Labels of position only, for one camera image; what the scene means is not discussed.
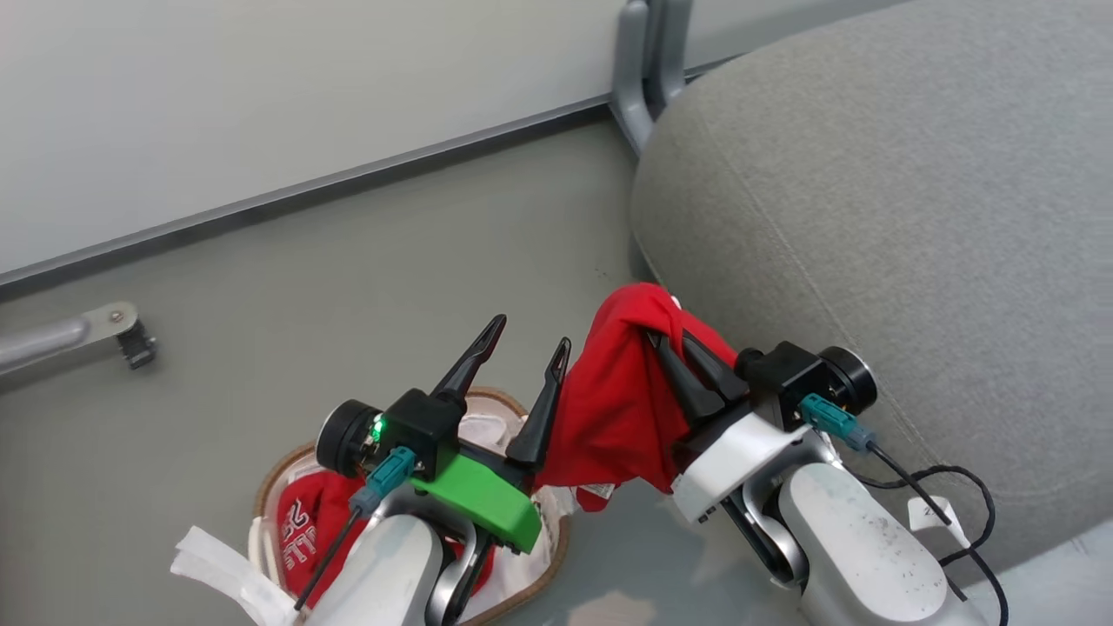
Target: gray cushion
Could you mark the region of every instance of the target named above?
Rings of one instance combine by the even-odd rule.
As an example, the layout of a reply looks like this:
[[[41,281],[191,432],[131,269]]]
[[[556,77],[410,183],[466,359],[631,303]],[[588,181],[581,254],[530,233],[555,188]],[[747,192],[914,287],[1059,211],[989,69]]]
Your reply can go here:
[[[1096,13],[923,0],[758,50],[666,111],[632,198],[653,271],[733,345],[853,349],[880,379],[865,421],[890,454],[985,479],[996,567],[1113,513],[1096,303],[1113,46]],[[927,485],[981,532],[977,490]],[[908,497],[883,501],[904,519]]]

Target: white board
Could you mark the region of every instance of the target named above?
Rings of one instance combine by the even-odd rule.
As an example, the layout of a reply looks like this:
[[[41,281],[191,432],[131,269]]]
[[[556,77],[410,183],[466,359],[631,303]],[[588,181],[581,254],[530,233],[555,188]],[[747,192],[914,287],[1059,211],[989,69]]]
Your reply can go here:
[[[892,1],[696,0],[688,62]],[[623,3],[8,0],[0,284],[598,100]]]

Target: gray upholstered sofa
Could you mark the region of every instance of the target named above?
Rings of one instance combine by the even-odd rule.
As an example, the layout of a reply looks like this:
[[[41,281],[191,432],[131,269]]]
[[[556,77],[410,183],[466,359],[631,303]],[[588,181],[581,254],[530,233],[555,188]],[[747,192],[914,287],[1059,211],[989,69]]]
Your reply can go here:
[[[733,345],[851,348],[892,454],[985,479],[998,571],[1113,516],[1109,9],[919,0],[780,41],[664,111],[632,199],[658,278]],[[928,485],[977,535],[979,492]]]

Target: laundry basket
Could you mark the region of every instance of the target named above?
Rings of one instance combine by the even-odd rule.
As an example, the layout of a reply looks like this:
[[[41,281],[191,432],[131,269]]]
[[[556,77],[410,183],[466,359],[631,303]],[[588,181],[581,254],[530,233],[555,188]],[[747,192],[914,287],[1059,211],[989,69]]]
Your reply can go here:
[[[525,409],[496,389],[473,388],[466,399],[467,411],[460,423],[460,438],[503,453],[506,444],[521,430],[526,419]],[[317,464],[314,444],[307,443],[275,464],[255,497],[247,556],[256,568],[283,589],[287,587],[285,570],[279,567],[278,559],[278,499],[295,480],[319,471],[326,470]],[[542,527],[533,551],[515,555],[496,548],[491,578],[469,600],[461,616],[463,624],[486,624],[505,615],[529,601],[556,575],[568,551],[572,493],[565,488],[545,487],[532,499],[541,513]]]

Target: green plastic bracket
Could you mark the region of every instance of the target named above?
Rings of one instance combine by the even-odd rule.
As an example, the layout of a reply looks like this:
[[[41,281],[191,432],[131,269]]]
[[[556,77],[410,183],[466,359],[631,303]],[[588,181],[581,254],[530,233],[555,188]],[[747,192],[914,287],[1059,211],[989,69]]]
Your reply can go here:
[[[463,454],[441,468],[433,482],[417,478],[410,482],[523,552],[532,551],[541,535],[541,516],[530,497]]]

